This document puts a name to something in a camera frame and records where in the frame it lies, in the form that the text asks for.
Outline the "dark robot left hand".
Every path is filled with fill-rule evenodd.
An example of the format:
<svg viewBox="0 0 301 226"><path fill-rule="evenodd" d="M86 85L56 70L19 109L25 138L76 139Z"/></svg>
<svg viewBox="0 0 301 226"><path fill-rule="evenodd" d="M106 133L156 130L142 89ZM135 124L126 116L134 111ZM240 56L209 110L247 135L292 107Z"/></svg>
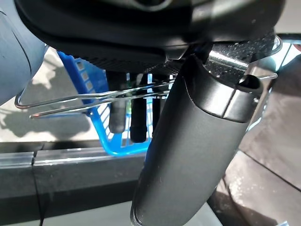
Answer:
<svg viewBox="0 0 301 226"><path fill-rule="evenodd" d="M17 0L44 43L106 71L176 76L132 201L135 226L182 226L207 201L263 91L283 0Z"/></svg>

